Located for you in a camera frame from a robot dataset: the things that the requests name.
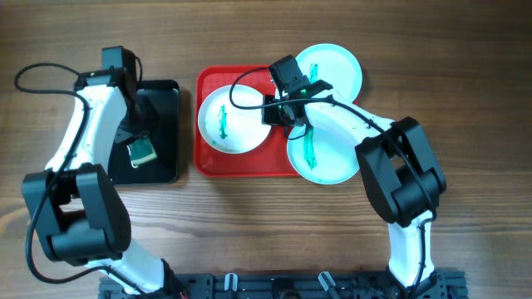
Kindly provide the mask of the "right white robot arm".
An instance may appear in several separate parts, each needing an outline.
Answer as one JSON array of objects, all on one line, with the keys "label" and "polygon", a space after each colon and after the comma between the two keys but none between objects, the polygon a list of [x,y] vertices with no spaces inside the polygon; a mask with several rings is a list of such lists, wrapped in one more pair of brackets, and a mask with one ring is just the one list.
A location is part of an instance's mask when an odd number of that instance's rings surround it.
[{"label": "right white robot arm", "polygon": [[266,95],[261,112],[269,125],[304,124],[353,147],[367,198],[388,224],[388,271],[406,292],[425,291],[435,271],[430,229],[446,179],[419,122],[382,118],[333,96]]}]

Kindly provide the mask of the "yellow green sponge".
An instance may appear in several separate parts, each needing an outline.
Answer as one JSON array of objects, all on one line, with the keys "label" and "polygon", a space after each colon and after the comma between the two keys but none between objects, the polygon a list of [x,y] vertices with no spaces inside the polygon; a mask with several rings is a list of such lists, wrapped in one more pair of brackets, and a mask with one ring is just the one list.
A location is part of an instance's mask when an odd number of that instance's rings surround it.
[{"label": "yellow green sponge", "polygon": [[155,148],[148,136],[139,138],[133,143],[127,145],[127,149],[130,156],[131,166],[135,169],[145,163],[157,159]]}]

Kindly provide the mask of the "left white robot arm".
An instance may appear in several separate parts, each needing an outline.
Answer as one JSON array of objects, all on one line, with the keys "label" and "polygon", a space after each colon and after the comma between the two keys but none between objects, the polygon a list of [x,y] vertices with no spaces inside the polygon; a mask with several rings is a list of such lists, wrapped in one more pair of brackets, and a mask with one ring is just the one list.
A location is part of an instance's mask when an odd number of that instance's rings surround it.
[{"label": "left white robot arm", "polygon": [[126,68],[81,73],[62,143],[42,172],[28,174],[22,195],[27,240],[45,256],[103,272],[128,297],[183,298],[168,263],[132,237],[117,187],[169,184],[178,177],[180,88],[172,80],[138,81]]}]

